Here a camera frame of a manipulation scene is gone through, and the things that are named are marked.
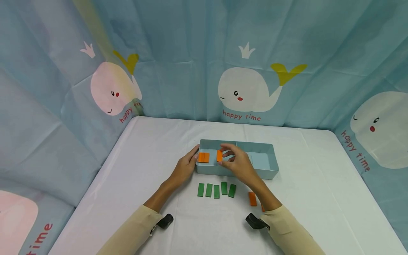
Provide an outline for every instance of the hand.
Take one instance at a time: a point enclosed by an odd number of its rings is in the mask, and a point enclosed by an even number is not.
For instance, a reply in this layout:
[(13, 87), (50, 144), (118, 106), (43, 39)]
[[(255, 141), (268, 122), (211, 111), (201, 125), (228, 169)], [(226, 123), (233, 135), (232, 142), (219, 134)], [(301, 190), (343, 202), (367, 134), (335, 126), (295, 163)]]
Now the hand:
[(220, 151), (226, 151), (222, 157), (233, 155), (228, 161), (218, 163), (230, 170), (241, 182), (251, 187), (256, 182), (262, 181), (245, 151), (233, 144), (221, 144)]
[(194, 171), (195, 163), (197, 162), (198, 155), (196, 155), (196, 152), (198, 151), (199, 147), (200, 145), (197, 144), (189, 153), (179, 159), (172, 174), (167, 179), (169, 183), (179, 187), (186, 180), (188, 180), (188, 178), (190, 178)]

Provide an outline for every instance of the left hand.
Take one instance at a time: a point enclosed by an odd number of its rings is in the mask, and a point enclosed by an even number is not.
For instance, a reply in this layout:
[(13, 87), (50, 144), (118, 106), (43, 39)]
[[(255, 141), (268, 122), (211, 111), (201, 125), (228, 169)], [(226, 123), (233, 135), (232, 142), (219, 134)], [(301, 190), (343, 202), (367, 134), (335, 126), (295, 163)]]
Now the left hand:
[(199, 147), (200, 145), (197, 144), (190, 152), (179, 159), (172, 174), (167, 179), (170, 183), (174, 184), (176, 187), (179, 187), (190, 178), (194, 171), (195, 163), (197, 162), (198, 155), (196, 155), (196, 152), (198, 151)]

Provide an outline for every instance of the orange block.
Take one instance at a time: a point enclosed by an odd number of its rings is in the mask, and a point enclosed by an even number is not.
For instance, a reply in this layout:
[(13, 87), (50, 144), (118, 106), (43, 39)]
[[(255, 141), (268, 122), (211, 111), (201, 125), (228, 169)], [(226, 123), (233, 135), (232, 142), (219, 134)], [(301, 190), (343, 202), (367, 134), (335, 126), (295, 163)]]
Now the orange block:
[(222, 151), (218, 150), (217, 151), (217, 162), (222, 161)]
[(198, 153), (197, 162), (208, 163), (210, 161), (210, 153)]
[(210, 162), (210, 153), (204, 153), (204, 161), (206, 163)]
[(250, 192), (248, 192), (248, 195), (249, 195), (249, 203), (251, 204), (251, 206), (256, 206), (257, 203), (256, 203), (255, 193), (250, 191)]

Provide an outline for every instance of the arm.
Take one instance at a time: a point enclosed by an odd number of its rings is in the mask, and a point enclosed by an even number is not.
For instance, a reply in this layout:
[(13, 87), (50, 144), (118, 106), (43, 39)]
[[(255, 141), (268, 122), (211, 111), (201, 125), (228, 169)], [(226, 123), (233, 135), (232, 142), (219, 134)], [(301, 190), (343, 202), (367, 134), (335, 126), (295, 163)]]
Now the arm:
[(144, 205), (141, 205), (99, 250), (98, 255), (133, 255), (150, 236), (152, 228), (163, 218), (158, 212), (168, 198), (188, 180), (197, 161), (198, 145), (182, 157), (170, 177)]
[(324, 255), (313, 237), (258, 176), (248, 155), (233, 144), (221, 144), (221, 151), (226, 151), (223, 157), (230, 155), (233, 157), (219, 164), (232, 171), (241, 182), (255, 192), (266, 210), (261, 219), (270, 226), (269, 234), (283, 252), (298, 255)]

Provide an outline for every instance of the forearm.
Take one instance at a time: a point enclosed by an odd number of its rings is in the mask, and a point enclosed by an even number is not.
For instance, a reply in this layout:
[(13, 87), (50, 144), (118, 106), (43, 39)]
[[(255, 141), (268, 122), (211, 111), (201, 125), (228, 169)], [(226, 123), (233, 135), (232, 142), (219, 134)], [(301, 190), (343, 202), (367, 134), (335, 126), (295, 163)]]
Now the forearm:
[(282, 206), (282, 203), (258, 176), (251, 180), (248, 186), (256, 194), (266, 211), (272, 211)]
[(97, 255), (135, 254), (162, 218), (156, 211), (140, 206), (109, 238)]
[(324, 255), (317, 242), (285, 206), (265, 212), (261, 220), (270, 226), (269, 235), (285, 254)]
[(270, 227), (269, 235), (285, 254), (324, 255), (320, 246), (260, 178), (249, 187), (265, 209), (261, 219)]
[(153, 196), (109, 238), (98, 255), (133, 255), (148, 239), (152, 228), (163, 218), (158, 212), (176, 189), (174, 182), (163, 182)]
[(153, 194), (153, 196), (146, 201), (144, 206), (149, 207), (156, 212), (160, 212), (163, 205), (169, 199), (171, 194), (173, 194), (173, 192), (178, 188), (178, 186), (179, 184), (176, 182), (167, 179), (160, 185), (159, 189)]

